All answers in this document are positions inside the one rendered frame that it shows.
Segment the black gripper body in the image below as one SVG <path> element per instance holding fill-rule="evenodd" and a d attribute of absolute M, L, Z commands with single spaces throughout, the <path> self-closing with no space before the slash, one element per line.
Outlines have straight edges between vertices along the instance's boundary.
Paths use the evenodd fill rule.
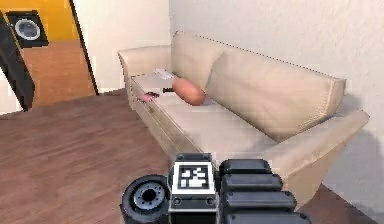
<path fill-rule="evenodd" d="M 131 182 L 119 205 L 121 224 L 168 224 L 170 191 L 163 175 L 145 175 Z"/>

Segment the beige sofa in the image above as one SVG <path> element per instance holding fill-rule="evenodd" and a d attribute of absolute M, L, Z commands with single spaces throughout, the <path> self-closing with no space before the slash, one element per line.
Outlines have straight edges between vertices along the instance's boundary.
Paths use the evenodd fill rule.
<path fill-rule="evenodd" d="M 314 197 L 369 120 L 362 110 L 338 110 L 342 79 L 182 31 L 168 45 L 124 50 L 119 58 L 130 107 L 169 156 L 209 153 L 215 164 L 263 158 L 299 205 Z M 174 77 L 162 79 L 155 69 Z M 163 93 L 178 78 L 205 92 L 202 105 Z M 147 92 L 159 97 L 139 101 Z"/>

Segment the white flat object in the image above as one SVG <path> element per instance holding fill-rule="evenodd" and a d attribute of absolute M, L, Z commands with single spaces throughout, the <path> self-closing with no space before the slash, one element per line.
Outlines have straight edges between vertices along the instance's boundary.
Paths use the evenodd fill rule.
<path fill-rule="evenodd" d="M 155 69 L 154 72 L 162 79 L 172 79 L 174 75 L 165 69 Z"/>

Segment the dark open room door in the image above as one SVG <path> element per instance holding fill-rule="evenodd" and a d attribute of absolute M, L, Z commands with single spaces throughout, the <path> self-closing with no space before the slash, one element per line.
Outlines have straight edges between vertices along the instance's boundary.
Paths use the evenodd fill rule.
<path fill-rule="evenodd" d="M 35 84 L 20 54 L 11 27 L 0 11 L 0 68 L 20 106 L 28 111 L 33 104 Z"/>

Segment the black washing machine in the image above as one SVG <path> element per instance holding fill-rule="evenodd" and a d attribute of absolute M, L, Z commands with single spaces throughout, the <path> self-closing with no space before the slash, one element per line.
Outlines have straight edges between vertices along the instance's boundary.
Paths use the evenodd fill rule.
<path fill-rule="evenodd" d="M 21 48 L 49 45 L 49 40 L 37 10 L 8 11 L 6 16 Z"/>

